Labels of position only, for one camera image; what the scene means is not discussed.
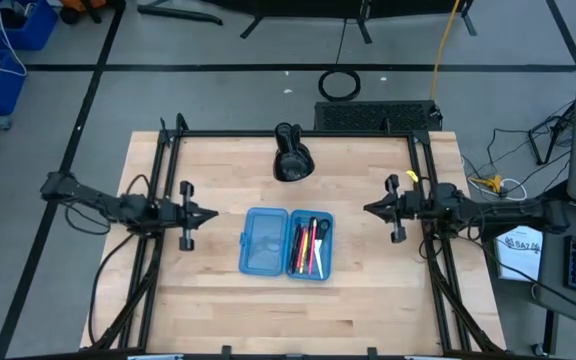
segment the cable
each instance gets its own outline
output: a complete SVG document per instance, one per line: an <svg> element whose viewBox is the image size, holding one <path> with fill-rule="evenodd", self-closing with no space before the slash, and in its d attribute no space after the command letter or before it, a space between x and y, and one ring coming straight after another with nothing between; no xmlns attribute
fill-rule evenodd
<svg viewBox="0 0 576 360"><path fill-rule="evenodd" d="M558 108L557 110L555 110L552 114L548 115L548 117L546 117L546 119L552 118L552 117L555 116L558 112L560 112L561 110L563 110L564 108L566 108L567 106L569 106L570 104L572 104L573 102L574 102L574 100L567 102L566 104L564 104L563 106L561 106L560 108ZM528 134L528 133L529 133L529 131L526 131L526 130L505 130L505 129L497 129L497 131L500 131L500 132L509 132L509 133L525 133L525 134ZM542 135L546 135L546 134L550 134L550 133L551 133L550 128L546 126L546 131L544 131L544 132L534 131L533 134L535 134L536 136L534 136L533 139L537 139L538 137L540 137L540 136L542 136ZM493 139L490 141L490 144L488 145L488 149L490 149L490 148L492 147L492 145L493 145L494 142L495 142L495 133L494 133L494 130L493 130ZM481 170L482 170L484 167L486 167L486 166L492 166L493 169L494 169L493 172L496 173L496 172L497 172L497 167L495 167L495 163L497 163L497 162L500 161L501 159L505 158L506 156L517 152L519 149L521 149L524 145L528 144L529 142L530 142L530 139L522 142L522 143L519 144L519 146L517 146L515 149L513 149L513 150L511 150L511 151L503 154L502 156L498 157L498 158L495 159L495 160L492 160L492 159L491 159L490 150L489 150L489 151L488 151L488 155L489 155L489 160L490 160L490 161L489 161L487 164L484 164L484 165L480 166L479 168L477 168L477 171L481 171Z"/></svg>
<svg viewBox="0 0 576 360"><path fill-rule="evenodd" d="M341 30L341 40L339 41L339 50L337 50L337 60L335 60L335 65L339 64L339 57L341 56L341 48L344 45L344 37L346 36L346 25L348 25L348 19L344 19L344 28Z"/></svg>
<svg viewBox="0 0 576 360"><path fill-rule="evenodd" d="M126 194L130 194L130 191L132 190L132 187L135 185L135 183L137 182L137 180L139 179L143 179L144 182L146 183L146 186L148 187L148 189L150 189L150 182L148 181L148 178L146 177L146 175L144 174L139 174L137 176L135 176L134 179L132 179L132 181L130 182L130 184L128 184L128 187L126 188Z"/></svg>
<svg viewBox="0 0 576 360"><path fill-rule="evenodd" d="M427 241L426 239L422 240L421 243L419 244L419 248L417 249L419 256L421 256L421 258L424 260L428 260L428 257L421 253L421 248L424 246L424 244L426 244L426 241ZM439 246L439 250L435 251L435 256L433 256L433 259L436 259L437 256L439 256L439 254L441 254L441 251L443 249L444 249L443 246Z"/></svg>
<svg viewBox="0 0 576 360"><path fill-rule="evenodd" d="M463 162L463 161L466 160L466 161L468 162L468 164L470 165L470 167L472 167L472 169L474 170L474 173L477 175L477 177L480 178L480 179L485 179L483 176L481 176L481 175L479 174L479 172L477 171L477 169L475 169L474 165L472 164L472 162L471 162L467 157L465 157L464 155L461 155L461 158L462 158L462 161L461 161L461 165L462 165L462 166L464 165L464 162ZM468 183L470 183L470 185L472 185L475 189L479 190L479 192L481 193L481 197L482 197L482 198L484 198L485 200L488 200L488 199L486 199L486 197L484 196L484 194L492 195L492 196L495 197L495 199L500 199L500 198L501 198L500 194L497 194L497 193L492 192L492 191L488 191L488 190L486 190L486 189L483 189L481 186L477 185L473 180L470 179L471 176L472 176L472 173L471 173L470 175L468 175L468 176L466 177L466 179L468 180ZM517 181L517 180L515 180L515 179L507 178L507 179L503 179L503 180L501 181L501 186L503 187L504 184L505 184L507 181L514 182L515 184L520 185L520 184L519 184L519 181ZM526 188L525 188L523 185L520 185L520 188L521 188L521 190L523 190L523 193L524 193L524 195L523 195L521 198L506 197L505 199L506 199L506 200L511 200L511 201L523 201L523 200L526 200L526 199L528 198L528 191L526 191Z"/></svg>
<svg viewBox="0 0 576 360"><path fill-rule="evenodd" d="M17 56L17 53L15 53L15 50L12 48L12 45L10 45L10 40L8 40L8 35L6 34L6 30L4 29L4 21L1 18L1 9L0 9L0 37L1 37L1 40L3 41L4 45L6 45L8 50L10 50L10 53L12 54L15 61L17 61L17 64L19 64L19 66L21 66L21 69L23 70L22 73L18 73L16 71L0 68L0 72L13 74L13 75L21 76L21 77L26 77L28 75L28 70L26 70L26 67L21 62L21 60L19 60L19 57Z"/></svg>
<svg viewBox="0 0 576 360"><path fill-rule="evenodd" d="M337 60L335 61L335 65L339 64L339 57L341 56L341 49L343 47L344 38L346 36L346 25L347 24L348 24L348 20L344 19L344 27L341 31L341 39L339 40L339 49L337 50ZM326 81L326 78L328 76L335 74L335 73L346 74L346 75L350 76L353 80L355 80L355 89L350 94L345 95L345 96L332 96L332 95L328 94L328 92L326 92L326 89L324 88L324 82ZM348 71L337 71L337 70L326 71L319 78L319 84L318 84L317 88L318 88L321 96L323 96L324 98L326 98L326 100L328 100L330 102L351 101L354 98L356 98L357 95L359 95L359 93L361 92L361 79L359 78L359 74L357 74L355 71L352 71L352 70L348 70Z"/></svg>
<svg viewBox="0 0 576 360"><path fill-rule="evenodd" d="M512 188L512 189L510 189L510 190L508 190L508 192L511 192L511 191L519 188L521 185L525 184L526 181L528 181L533 175L535 175L536 173L540 172L541 170L547 168L548 166L552 165L553 163L557 162L557 160L560 160L561 158L563 158L564 156L566 156L566 155L568 155L568 154L570 154L570 150L567 151L567 152L565 152L565 153L563 153L563 154L561 154L558 158L556 158L555 160L552 160L552 161L549 162L548 164L546 164L546 165L538 168L537 170L531 172L531 173L528 174L528 176L524 179L524 181L522 181L521 183L519 183L518 186L516 186L516 187L514 187L514 188Z"/></svg>
<svg viewBox="0 0 576 360"><path fill-rule="evenodd" d="M106 255L106 257L101 261L99 269L97 269L97 273L95 274L95 279L92 282L92 295L90 296L90 308L88 309L88 338L90 339L91 345L96 342L92 330L92 318L95 310L95 298L97 297L97 283L99 282L99 276L101 275L101 271L106 266L106 263L108 263L108 260L110 260L110 258L113 255L115 255L115 253L119 251L122 247L124 247L128 243L128 241L132 239L134 236L135 236L134 234L128 235L127 238L125 238L122 242L119 243L119 245L117 245L114 249L112 249L112 251L109 252L108 255Z"/></svg>
<svg viewBox="0 0 576 360"><path fill-rule="evenodd" d="M543 283L541 283L541 282L533 279L532 277L526 275L524 272L522 272L522 271L520 271L520 270L517 270L517 269L515 269L515 268L513 268L513 267L511 267L511 266L508 266L508 265L502 263L501 261L499 261L499 259L497 259L497 257L496 257L493 253L491 253L488 249L486 249L482 244L480 244L480 243L478 243L478 242L476 242L476 241L471 241L471 242L472 242L473 244L476 244L477 246L479 246L479 247L480 247L492 260L494 260L499 266L501 266L501 267L503 267L503 268L505 268L505 269L508 269L508 270L510 270L510 271L516 272L517 274L521 275L522 277L524 277L526 280L532 282L533 284L535 284L535 285L537 285L537 286L539 286L539 287L541 287L541 288L544 288L544 289L550 291L551 293L557 295L558 297L562 298L563 300L567 301L568 303L572 304L573 306L576 306L576 301L574 301L574 300L570 299L569 297L567 297L566 295L564 295L564 294L556 291L555 289L551 288L550 286L545 285L545 284L543 284Z"/></svg>
<svg viewBox="0 0 576 360"><path fill-rule="evenodd" d="M555 176L555 178L552 179L552 181L549 182L548 185L546 185L546 187L544 188L544 191L542 191L542 193L546 192L546 190L548 190L548 188L549 188L555 181L557 181L557 179L559 179L559 176L561 176L561 173L563 173L564 170L566 170L566 168L568 167L568 165L570 165L570 159L568 159L568 161L566 161L566 164L564 165L564 167L562 167L561 170L559 170L559 172L557 173L557 176Z"/></svg>
<svg viewBox="0 0 576 360"><path fill-rule="evenodd" d="M84 234L88 234L88 235L106 235L110 232L110 220L108 220L108 218L104 217L104 219L106 219L106 224L99 222L99 221L97 221L97 220L95 220L95 219L93 219L87 215L84 215L79 209L75 208L75 204L77 204L77 202L72 202L72 203L61 202L61 205L66 207L66 211L64 211L64 217L66 219L66 223L68 223L68 225L71 228L73 228L79 232L82 232ZM104 227L105 229L103 231L94 231L94 230L84 229L80 226L75 225L72 222L72 220L70 219L70 213L69 213L70 210L76 212L82 218L84 218L84 219L86 219L86 220L88 220L94 224L97 224L101 227Z"/></svg>
<svg viewBox="0 0 576 360"><path fill-rule="evenodd" d="M452 11L450 12L450 18L448 19L446 30L444 30L444 36L441 38L441 43L439 43L439 50L437 51L437 58L435 59L435 67L432 71L432 87L430 88L430 100L435 100L435 93L437 91L437 78L439 77L439 64L441 63L441 58L444 54L444 46L446 46L446 40L448 39L448 34L450 34L450 28L452 28L452 23L455 20L455 14L457 13L457 8L459 8L459 3L461 3L461 0L455 0L455 5L453 5Z"/></svg>
<svg viewBox="0 0 576 360"><path fill-rule="evenodd" d="M130 181L130 184L128 184L128 187L126 188L126 194L130 194L130 191L132 190L132 187L135 185L135 183L137 182L137 180L139 179L143 179L146 182L146 185L148 186L148 189L150 189L150 182L148 181L148 177L146 177L146 175L144 174L139 174L137 176L135 176L134 179L132 179ZM106 220L108 220L108 215L112 216L112 214L110 214L110 212L108 211L108 208L106 207L105 210L106 215L104 216L104 214L102 214L102 216L104 216L106 218ZM87 216L84 216L83 214L81 214L79 212L80 215L82 215L84 218L99 224L98 222L96 222L93 219L90 219ZM93 334L92 331L92 318L93 318L93 312L95 309L95 297L97 296L97 283L99 282L99 276L101 275L102 270L104 269L104 266L106 266L106 263L108 262L108 260L110 260L110 258L117 253L117 251L119 251L119 249L121 249L124 245L126 245L128 243L128 241L130 239L132 239L132 237L134 236L134 234L130 234L127 238L125 238L121 243L119 243L119 245L117 245L114 249L112 249L112 251L110 251L108 253L108 255L106 255L106 257L102 260L101 264L99 265L99 269L97 269L97 273L95 274L95 279L93 280L92 283L92 295L90 297L90 308L88 309L88 337L90 338L90 343L94 344L95 343L95 336Z"/></svg>
<svg viewBox="0 0 576 360"><path fill-rule="evenodd" d="M488 251L488 249L486 249L482 244L478 243L477 240L479 240L479 239L481 238L481 235L484 233L484 230L485 230L485 227L486 227L486 223L485 223L485 217L484 217L483 211L481 210L481 208L480 208L479 206L477 206L477 209L479 210L479 214L480 214L480 217L481 217L481 228L480 228L480 231L479 231L479 235L478 235L476 238L472 238L472 237L470 236L471 224L472 224L472 222L474 221L474 218L473 218L473 219L471 219L470 224L468 225L468 238L464 238L464 237L462 237L462 236L458 236L458 238L464 239L464 240L467 240L467 241L470 241L471 243L479 246L479 247L480 247L491 259L493 259L499 266L501 266L501 267L503 267L503 268L505 268L505 269L508 269L508 270L510 270L510 271L516 272L517 274L523 276L525 279L529 280L529 281L532 282L533 284L536 284L537 286L540 286L540 287L542 287L542 288L544 288L544 289L552 292L553 294L557 295L558 297L562 298L563 300L565 300L565 301L569 302L570 304L576 306L576 301L574 301L574 300L568 298L567 296L565 296L565 295L557 292L557 291L554 290L553 288L551 288L551 287L549 287L549 286L547 286L547 285L545 285L545 284L543 284L543 283L541 283L541 282L533 279L532 277L526 275L526 274L523 273L522 271L517 270L517 269L515 269L515 268L513 268L513 267L510 267L510 266L508 266L508 265L506 265L506 264L503 264L501 261L499 261L499 259L497 259L497 257L496 257L494 254L492 254L490 251Z"/></svg>

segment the pen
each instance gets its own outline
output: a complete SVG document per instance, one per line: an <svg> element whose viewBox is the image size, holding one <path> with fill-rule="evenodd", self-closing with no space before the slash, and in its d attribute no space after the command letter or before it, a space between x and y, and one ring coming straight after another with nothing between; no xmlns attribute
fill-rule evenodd
<svg viewBox="0 0 576 360"><path fill-rule="evenodd" d="M294 273L297 267L297 258L299 257L299 240L301 239L301 224L297 224L295 228L295 238L292 242L292 251L290 252L290 264L288 265L288 272Z"/></svg>
<svg viewBox="0 0 576 360"><path fill-rule="evenodd" d="M308 275L312 274L312 258L315 257L315 240L317 239L317 219L313 218L310 223L312 241L310 242L310 259L308 259Z"/></svg>

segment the wooden table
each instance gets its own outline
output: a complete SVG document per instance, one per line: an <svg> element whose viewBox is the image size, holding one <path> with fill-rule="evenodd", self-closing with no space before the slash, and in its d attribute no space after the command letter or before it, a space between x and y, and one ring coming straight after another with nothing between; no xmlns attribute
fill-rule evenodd
<svg viewBox="0 0 576 360"><path fill-rule="evenodd" d="M120 193L136 175L150 174L156 139L155 132L133 133ZM439 180L467 193L455 134L431 133L431 141ZM412 189L405 174L411 168L405 140L303 142L316 170L286 184L272 176L273 138L182 139L176 184L192 182L193 200L220 215L194 232L194 252L179 251L179 231L166 232L148 352L219 353L222 345L232 345L234 354L365 354L371 346L384 355L441 354L428 267L417 252L419 222L405 222L408 239L394 245L391 226L362 210L385 195L383 184L390 174L399 175L400 191ZM135 185L133 192L139 191L145 193L146 186ZM173 193L173 200L181 202L177 185ZM240 273L239 235L246 211L254 206L332 213L336 221L330 279L320 283ZM121 226L113 227L104 256L125 236ZM126 301L136 244L133 240L118 252L100 278L94 314L97 337ZM504 347L481 249L463 240L452 244L466 308ZM446 309L451 340L458 347L454 316L449 305ZM135 314L131 344L136 344L140 318L141 309ZM84 335L82 345L87 344Z"/></svg>

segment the yellow cable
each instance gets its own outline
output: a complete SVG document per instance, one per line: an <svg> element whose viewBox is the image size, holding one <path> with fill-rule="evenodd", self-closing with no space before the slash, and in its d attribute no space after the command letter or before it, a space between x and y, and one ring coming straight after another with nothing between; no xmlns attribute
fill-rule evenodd
<svg viewBox="0 0 576 360"><path fill-rule="evenodd" d="M435 68L432 73L430 100L435 100L435 92L437 91L437 78L439 77L439 63L441 63L441 57L444 53L444 45L446 45L446 39L448 39L448 34L450 34L450 28L452 27L452 22L455 20L455 14L457 13L457 8L459 7L460 2L460 0L455 0L455 5L452 7L448 25L446 25L446 30L444 30L444 36L441 38L441 44L439 44L439 51L437 51L437 58L435 59Z"/></svg>

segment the black cable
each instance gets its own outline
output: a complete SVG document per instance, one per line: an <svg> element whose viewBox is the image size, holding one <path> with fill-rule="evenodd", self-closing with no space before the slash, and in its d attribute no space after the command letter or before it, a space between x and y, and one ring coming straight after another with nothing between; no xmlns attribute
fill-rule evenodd
<svg viewBox="0 0 576 360"><path fill-rule="evenodd" d="M563 300L567 301L568 303L572 304L573 306L576 306L576 301L570 299L570 298L567 297L566 295L558 292L557 290L551 288L550 286L545 285L545 284L543 284L543 283L541 283L541 282L533 279L532 277L526 275L524 272L522 272L522 271L520 271L520 270L517 270L517 269L515 269L515 268L513 268L513 267L511 267L511 266L508 266L508 265L502 263L501 261L499 261L499 259L497 259L497 257L496 257L493 253L491 253L488 249L486 249L486 247L484 247L482 244L480 244L480 243L478 243L478 242L476 242L476 241L471 241L471 242L472 242L473 244L476 244L477 246L479 246L479 247L480 247L493 261L495 261L499 266L501 266L501 267L503 267L503 268L505 268L505 269L508 269L508 270L510 270L510 271L516 272L517 274L523 276L526 280L532 282L533 284L535 284L535 285L537 285L537 286L539 286L539 287L542 287L542 288L550 291L551 293L557 295L558 297L562 298Z"/></svg>
<svg viewBox="0 0 576 360"><path fill-rule="evenodd" d="M66 207L66 210L64 211L64 218L66 219L66 223L68 223L68 225L71 228L73 228L79 232L82 232L84 234L88 234L88 235L106 235L106 234L108 234L108 232L110 232L110 221L108 219L106 219L106 223L104 224L102 222L99 222L99 221L87 216L87 215L84 215L79 209L77 209L74 206L75 204L77 204L77 202L73 202L73 203L62 202L61 204ZM94 224L97 224L97 225L99 225L105 229L102 231L94 231L94 230L84 229L80 226L75 225L75 223L73 223L73 221L70 219L70 210L76 212L82 218L84 218L84 219L86 219L86 220L88 220Z"/></svg>
<svg viewBox="0 0 576 360"><path fill-rule="evenodd" d="M555 160L552 160L552 161L549 162L548 164L546 164L546 165L538 168L537 170L531 172L530 174L528 174L528 176L527 176L522 182L519 183L519 185L517 185L517 186L515 186L514 188L508 190L508 192L511 192L511 191L513 191L513 190L516 190L516 189L520 188L521 185L525 184L526 181L528 181L533 175L535 175L536 173L540 172L541 170L547 168L548 166L554 164L555 162L557 162L557 160L563 158L564 156L566 156L566 155L568 155L568 154L570 154L570 150L569 150L569 151L566 151L566 152L563 153L563 154L561 154L559 157L557 157Z"/></svg>
<svg viewBox="0 0 576 360"><path fill-rule="evenodd" d="M422 259L424 260L428 260L428 257L425 256L422 252L421 252L421 248L424 246L424 244L426 243L426 239L422 240L421 243L419 244L419 248L417 249L417 252L419 253L419 256L421 256ZM436 259L437 256L439 256L439 254L441 254L441 251L444 249L443 246L439 247L439 250L435 251L435 256L433 256L433 259Z"/></svg>
<svg viewBox="0 0 576 360"><path fill-rule="evenodd" d="M346 25L347 24L348 24L347 19L344 19L344 27L341 31L341 39L339 40L339 49L337 50L337 60L335 60L335 65L339 64L339 57L341 56L341 49L343 47L344 38L346 36ZM350 94L345 95L345 96L332 96L332 95L328 94L328 92L326 92L326 89L324 88L324 82L326 81L326 78L328 76L335 74L335 73L346 74L346 75L350 76L353 80L355 80L355 89ZM354 98L356 98L357 95L359 95L359 93L361 92L361 79L359 78L359 75L355 71L352 71L352 70L348 70L348 71L337 71L337 70L326 71L319 78L319 83L318 83L317 88L318 88L321 96L323 96L324 98L326 98L326 100L328 100L330 102L351 101Z"/></svg>
<svg viewBox="0 0 576 360"><path fill-rule="evenodd" d="M473 170L473 172L470 173L470 175L467 175L467 176L466 176L466 181L468 182L468 185L472 185L472 184L470 184L470 181L468 181L468 180L470 180L470 177L472 176L472 174L477 175L477 178L479 178L479 179L485 179L483 176L481 176L481 175L479 174L479 172L477 171L477 169L475 169L475 165L472 164L472 161L470 161L470 159L468 159L468 158L467 158L466 156L464 156L464 155L461 155L461 157L468 162L468 165L470 165L470 167L471 167L472 170ZM481 188L481 186L477 186L477 187L475 187L475 189L479 190L479 194L481 195L481 198L482 198L482 199L484 199L484 200L486 200L486 201L489 201L489 200L486 198L486 193L483 191L483 189Z"/></svg>
<svg viewBox="0 0 576 360"><path fill-rule="evenodd" d="M139 179L143 179L146 182L146 185L148 186L148 189L150 189L150 182L148 181L148 177L146 177L146 175L144 174L139 174L137 176L135 176L134 179L132 179L132 181L130 181L130 184L128 184L128 187L126 188L126 194L130 194L130 191L132 190L132 187L135 185L135 183L137 182L137 180ZM101 203L104 208L105 208L105 214L102 214L102 216L104 216L106 218L106 220L108 220L109 222L111 220L109 220L109 217L112 216L112 218L116 218L115 216L113 216L109 211L108 211L108 207L106 206L105 203ZM95 297L97 296L97 283L99 282L99 276L101 275L101 271L103 270L104 266L106 266L106 263L108 262L108 260L110 260L110 258L117 252L119 251L119 249L121 249L124 245L126 245L128 243L128 241L130 239L132 239L132 237L134 236L134 234L130 234L127 238L125 238L121 243L119 243L119 245L117 245L114 249L112 249L112 251L110 251L108 253L108 255L106 255L106 257L103 259L103 261L101 262L101 264L99 265L99 269L97 269L97 273L95 274L95 279L93 280L92 283L92 295L90 297L90 307L88 309L88 337L90 338L90 343L94 344L95 343L95 337L93 334L93 330L92 330L92 318L93 318L93 312L95 310Z"/></svg>
<svg viewBox="0 0 576 360"><path fill-rule="evenodd" d="M479 246L479 247L480 247L488 256L490 256L490 258L493 259L499 266L501 266L501 267L503 267L503 268L505 268L505 269L508 269L508 270L510 270L510 271L514 271L514 272L518 273L519 275L523 276L524 278L526 278L527 280L529 280L529 281L532 282L533 284L536 284L537 286L540 286L540 287L542 287L542 288L544 288L544 289L552 292L553 294L557 295L558 297L562 298L563 300L567 301L568 303L576 306L576 301L574 301L574 300L568 298L567 296L559 293L558 291L554 290L553 288L551 288L551 287L549 287L549 286L547 286L547 285L545 285L545 284L543 284L543 283L541 283L541 282L533 279L532 277L526 275L526 274L523 273L522 271L519 271L519 270L517 270L517 269L515 269L515 268L513 268L513 267L510 267L510 266L508 266L508 265L506 265L506 264L503 264L501 261L499 261L499 259L497 259L497 257L496 257L494 254L492 254L490 251L488 251L488 249L486 249L486 247L484 247L482 244L478 243L477 240L478 240L479 238L481 238L481 235L484 233L484 230L485 230L485 227L486 227L486 223L485 223L484 212L481 210L481 208L480 208L479 206L477 206L477 208L478 208L479 213L480 213L480 216L481 216L481 229L480 229L480 231L479 231L479 236L478 236L477 238L474 238L474 239L471 238L471 236L470 236L470 228L469 228L469 229L468 229L468 238L466 239L466 238L464 238L464 237L458 236L460 239L464 239L464 240L470 241L470 242L472 242L473 244L476 244L477 246Z"/></svg>
<svg viewBox="0 0 576 360"><path fill-rule="evenodd" d="M548 190L548 188L549 188L555 181L557 181L557 179L559 179L559 176L561 176L561 173L563 173L564 170L566 170L566 168L568 167L569 164L570 164L570 159L568 159L568 161L566 161L566 164L564 164L564 167L562 167L561 170L559 170L559 172L557 173L557 176L555 176L555 178L552 179L552 181L549 182L548 185L546 185L546 187L544 188L544 191L542 191L542 193L546 192L546 190Z"/></svg>
<svg viewBox="0 0 576 360"><path fill-rule="evenodd" d="M344 37L346 36L346 25L348 24L348 19L344 19L344 28L341 30L341 40L339 41L339 50L337 50L337 60L335 60L335 65L339 64L339 57L341 56L341 48L344 45Z"/></svg>
<svg viewBox="0 0 576 360"><path fill-rule="evenodd" d="M97 273L95 274L95 279L92 282L92 295L90 296L90 308L88 309L88 338L90 339L91 345L95 343L95 336L93 334L92 329L92 318L93 318L93 312L95 310L95 298L97 297L97 283L99 282L99 276L101 275L101 271L106 266L106 263L108 263L108 260L110 260L110 258L113 255L115 255L115 253L119 251L122 247L124 247L124 245L126 245L128 241L132 239L134 236L135 236L134 234L128 235L127 238L125 238L122 242L119 243L119 245L117 245L114 249L112 249L112 251L109 252L108 255L106 255L106 257L102 260L101 264L99 265L99 269L97 269Z"/></svg>
<svg viewBox="0 0 576 360"><path fill-rule="evenodd" d="M146 177L146 175L144 174L139 174L137 176L135 176L134 179L132 179L132 181L130 182L130 184L128 184L128 187L126 188L126 194L130 194L130 191L132 190L132 187L135 185L135 183L137 182L137 180L139 179L143 179L144 182L146 183L146 186L148 187L148 189L150 189L150 182L148 181L148 178Z"/></svg>
<svg viewBox="0 0 576 360"><path fill-rule="evenodd" d="M564 104L563 106L561 106L559 109L555 110L555 111L554 111L552 114L550 114L548 117L546 117L547 120L544 122L544 125L547 125L547 124L548 124L548 122L549 122L548 119L551 119L552 117L557 116L556 114L557 114L558 112L560 112L561 110L563 110L564 108L566 108L567 106L569 106L570 104L572 104L573 102L574 102L574 100L573 100L573 101L569 101L568 103L566 103L566 104ZM499 128L495 128L495 130L500 131L500 132L508 132L508 133L525 133L525 134L528 134L528 133L529 133L529 131L527 131L527 130L506 130L506 129L499 129ZM497 167L495 166L495 163L496 163L496 162L500 161L501 159L505 158L506 156L508 156L508 155L510 155L510 154L513 154L513 153L517 152L517 151L518 151L519 149L521 149L524 145L526 145L526 144L528 144L528 143L530 142L530 139L529 139L529 140L526 140L526 141L524 141L523 143L519 144L519 146L517 146L515 149L513 149L513 150L511 150L511 151L509 151L509 152L507 152L507 153L505 153L504 155L498 157L498 158L495 159L495 160L492 160L492 156L490 155L490 148L492 147L493 143L495 142L495 135L496 135L496 134L495 134L495 130L493 130L493 138L492 138L492 140L490 141L490 144L488 144L488 159L490 160L490 162L487 163L487 164L484 164L484 165L480 166L480 167L477 169L477 171L481 171L484 167L490 165L490 166L493 167L494 173L496 173L496 172L497 172ZM546 134L550 134L550 133L551 133L550 128L549 128L548 126L546 126L546 131L544 131L544 132L534 131L533 134L535 134L536 136L533 136L533 139L537 139L538 137L540 137L540 136L542 136L542 135L546 135Z"/></svg>

